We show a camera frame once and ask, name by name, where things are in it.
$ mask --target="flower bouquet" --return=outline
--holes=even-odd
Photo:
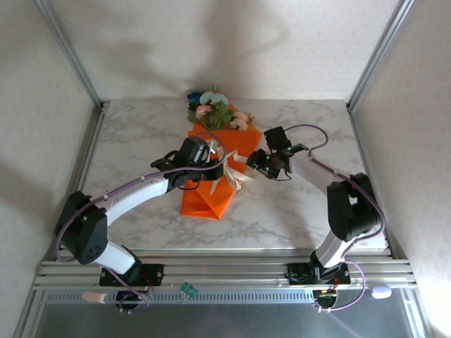
[[[191,93],[188,99],[188,120],[194,123],[188,135],[208,130],[223,141],[227,154],[221,179],[186,184],[180,213],[218,220],[235,193],[242,194],[245,182],[253,178],[246,173],[245,162],[259,144],[261,133],[252,124],[254,118],[236,109],[223,94],[217,93],[217,88],[215,92]],[[218,153],[223,154],[223,149],[219,148]]]
[[[229,104],[224,94],[194,92],[188,95],[188,99],[188,120],[200,123],[206,130],[256,129],[252,124],[254,117]]]

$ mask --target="white wall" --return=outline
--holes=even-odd
[[[1,0],[0,337],[14,332],[91,104],[31,0]]]
[[[103,99],[344,99],[398,0],[51,0]]]
[[[390,227],[440,337],[451,337],[450,14],[449,0],[416,0],[355,113]]]

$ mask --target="cable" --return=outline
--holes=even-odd
[[[362,290],[360,291],[359,296],[357,296],[356,299],[354,299],[353,301],[349,302],[348,304],[345,304],[343,306],[338,306],[337,308],[323,308],[322,306],[317,306],[318,310],[321,312],[321,310],[325,310],[327,312],[331,312],[331,311],[339,311],[339,310],[344,310],[346,308],[349,308],[350,306],[353,306],[354,304],[356,304],[356,302],[358,302],[360,299],[362,299],[362,297],[365,294],[366,291],[366,279],[365,279],[365,274],[362,270],[362,268],[360,268],[360,265],[355,263],[354,261],[348,260],[345,261],[346,264],[352,264],[353,266],[355,266],[357,268],[357,270],[360,272],[360,274],[362,275],[362,279],[363,279],[363,287]]]
[[[317,125],[309,125],[309,124],[292,125],[291,127],[285,129],[284,131],[287,132],[288,130],[295,129],[295,128],[298,128],[298,127],[309,127],[309,128],[314,128],[314,129],[319,130],[320,132],[322,132],[323,135],[324,135],[324,137],[326,138],[326,140],[324,141],[324,143],[319,144],[318,146],[312,147],[312,148],[309,150],[309,152],[307,153],[307,155],[312,156],[311,153],[312,153],[313,150],[320,149],[321,147],[323,147],[323,146],[325,146],[327,143],[329,143],[329,135],[327,135],[327,132],[326,132],[323,128],[318,127]]]
[[[338,311],[338,310],[343,310],[343,309],[345,309],[345,308],[349,308],[350,306],[356,304],[356,302],[358,302],[358,301],[363,297],[363,295],[364,295],[364,293],[365,293],[365,289],[366,289],[366,278],[365,278],[365,274],[364,274],[362,268],[360,268],[359,264],[357,264],[357,263],[354,262],[354,261],[351,261],[351,260],[348,260],[348,261],[347,261],[347,260],[345,260],[345,257],[346,257],[346,255],[349,253],[349,251],[351,250],[351,248],[352,248],[356,243],[361,242],[361,241],[364,241],[365,239],[373,238],[373,237],[377,236],[378,234],[380,234],[382,231],[384,231],[385,226],[387,225],[387,219],[386,219],[385,214],[383,213],[381,207],[377,204],[377,202],[376,202],[376,201],[375,201],[375,200],[374,200],[367,192],[365,192],[365,190],[363,190],[356,182],[354,182],[354,181],[351,180],[349,177],[346,177],[346,176],[344,176],[344,175],[341,174],[341,173],[336,173],[336,172],[334,171],[334,169],[332,169],[331,167],[329,167],[329,166],[326,165],[325,163],[322,163],[321,161],[319,161],[318,159],[316,159],[315,157],[313,157],[313,153],[312,153],[313,150],[319,149],[319,148],[325,146],[325,145],[329,142],[329,136],[328,136],[327,132],[326,132],[324,129],[318,127],[317,125],[309,125],[309,124],[293,125],[292,127],[289,127],[289,128],[287,128],[287,129],[285,129],[285,131],[287,132],[288,130],[291,130],[291,129],[294,129],[294,128],[297,128],[297,127],[312,127],[312,128],[314,128],[314,129],[316,129],[316,130],[319,130],[320,132],[323,133],[323,135],[324,135],[324,137],[326,138],[326,140],[325,140],[322,144],[319,144],[318,146],[312,147],[312,148],[309,150],[309,152],[307,153],[307,155],[308,155],[309,157],[311,157],[311,160],[312,160],[313,162],[315,162],[317,165],[321,166],[323,169],[329,171],[330,173],[333,173],[335,176],[337,176],[337,177],[339,177],[339,178],[345,180],[346,182],[348,182],[354,189],[356,189],[360,194],[362,194],[362,196],[363,196],[363,197],[364,197],[364,198],[365,198],[365,199],[366,199],[366,200],[374,207],[374,209],[376,209],[377,213],[379,214],[379,217],[381,218],[381,226],[379,227],[378,230],[376,230],[376,231],[373,232],[372,234],[368,234],[368,235],[366,235],[366,236],[358,237],[358,238],[354,239],[354,240],[352,241],[352,243],[346,248],[346,250],[343,251],[343,254],[342,254],[341,258],[344,260],[344,262],[345,262],[346,264],[351,264],[351,265],[355,266],[355,267],[357,268],[357,270],[360,272],[360,274],[362,275],[362,279],[363,279],[363,287],[362,287],[362,290],[361,290],[359,296],[358,296],[354,301],[351,301],[351,302],[349,302],[348,304],[345,304],[345,305],[343,305],[343,306],[339,306],[339,307],[337,307],[337,308],[328,308],[328,309],[327,309],[327,311]],[[317,307],[318,307],[319,311],[321,311],[321,309],[324,309],[324,308],[322,308],[321,306],[317,306]]]
[[[128,291],[130,291],[130,293],[132,293],[132,294],[138,296],[139,299],[141,299],[141,300],[143,300],[143,302],[145,302],[145,304],[146,304],[146,307],[145,307],[145,308],[141,308],[141,309],[137,309],[137,310],[129,310],[128,313],[134,313],[134,312],[139,312],[139,311],[147,310],[147,308],[150,306],[150,303],[149,303],[149,300],[147,299],[146,296],[144,296],[143,294],[139,293],[139,292],[136,291],[134,288],[132,288],[130,285],[128,285],[127,283],[125,283],[125,282],[122,280],[122,278],[120,278],[120,277],[118,276],[118,274],[117,274],[113,269],[106,268],[106,267],[104,267],[104,269],[105,269],[106,271],[108,271],[109,273],[111,273],[111,275],[112,275],[114,278],[116,278],[116,279],[118,280],[118,282],[122,284],[123,287],[127,288]],[[121,299],[121,308],[120,308],[120,310],[122,310],[122,304],[123,304],[123,301],[124,301],[126,298],[128,298],[129,295],[130,295],[130,294],[126,294],[126,295]]]
[[[178,171],[184,171],[184,170],[203,171],[203,170],[206,170],[206,169],[214,169],[216,167],[219,167],[222,164],[222,162],[224,162],[224,160],[226,159],[226,154],[227,154],[226,146],[224,145],[223,141],[218,136],[216,136],[215,134],[212,134],[210,132],[200,132],[199,134],[196,134],[195,136],[202,136],[202,135],[208,135],[208,136],[213,137],[222,146],[222,148],[224,150],[224,154],[223,154],[223,157],[221,158],[221,160],[218,163],[216,163],[216,164],[214,164],[214,165],[212,165],[210,167],[207,167],[207,168],[196,168],[196,167],[187,166],[187,167],[174,168],[174,169],[165,170],[165,171],[159,171],[159,172],[156,172],[156,173],[150,173],[150,174],[144,175],[143,177],[135,178],[134,180],[131,180],[131,181],[129,181],[129,182],[125,183],[125,184],[122,184],[121,186],[115,188],[114,190],[112,190],[108,194],[105,194],[103,196],[97,197],[96,199],[93,199],[93,200],[89,201],[82,208],[80,208],[80,210],[75,212],[72,215],[72,217],[70,217],[68,219],[68,221],[66,223],[64,223],[64,225],[59,230],[58,235],[56,236],[56,243],[55,243],[55,257],[56,257],[56,260],[58,260],[58,261],[60,261],[62,263],[69,263],[69,262],[75,260],[75,257],[74,258],[65,259],[65,258],[63,258],[61,256],[61,252],[60,252],[61,240],[63,239],[63,235],[66,232],[66,230],[69,228],[69,226],[75,221],[75,219],[77,219],[77,217],[80,217],[83,214],[83,212],[85,212],[90,206],[93,206],[96,203],[99,203],[100,201],[103,201],[104,199],[111,198],[111,197],[113,197],[113,196],[115,196],[117,194],[120,194],[121,192],[123,192],[123,191],[125,191],[125,190],[127,190],[127,189],[129,189],[131,187],[134,187],[138,183],[144,182],[146,180],[150,180],[150,179],[155,178],[155,177],[161,177],[161,176],[166,175],[166,174],[176,173]],[[130,285],[125,283],[112,269],[104,267],[104,266],[102,266],[102,267],[105,268],[109,273],[111,273],[111,275],[113,275],[113,277],[115,277],[118,280],[118,282],[121,283],[125,288],[127,288],[128,290],[130,290],[130,292],[132,292],[133,294],[137,295],[140,299],[142,299],[146,303],[146,308],[149,307],[150,303],[148,302],[148,300],[146,300],[146,297],[141,296],[141,294],[138,291],[136,291]]]

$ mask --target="black mounting bracket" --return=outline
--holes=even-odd
[[[287,264],[285,278],[288,279],[290,285],[351,284],[350,272],[346,263],[322,272],[312,263],[290,263]]]
[[[126,280],[127,278],[124,278],[124,282],[131,287],[159,287],[163,281],[163,275],[163,264],[140,264],[137,277],[133,280]],[[99,285],[101,287],[121,286],[118,280],[105,269],[101,269]]]

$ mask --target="pink flower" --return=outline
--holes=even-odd
[[[247,130],[247,123],[244,120],[241,120],[240,118],[236,118],[234,120],[230,121],[230,126],[232,128],[237,128],[238,130]]]
[[[235,116],[236,118],[239,118],[239,119],[241,119],[241,120],[247,122],[247,116],[246,116],[246,114],[244,114],[242,111],[236,111],[236,112],[234,112],[234,113],[233,113],[233,116]]]
[[[201,104],[196,108],[196,119],[201,120],[202,116],[209,111],[211,111],[211,107],[208,104]]]

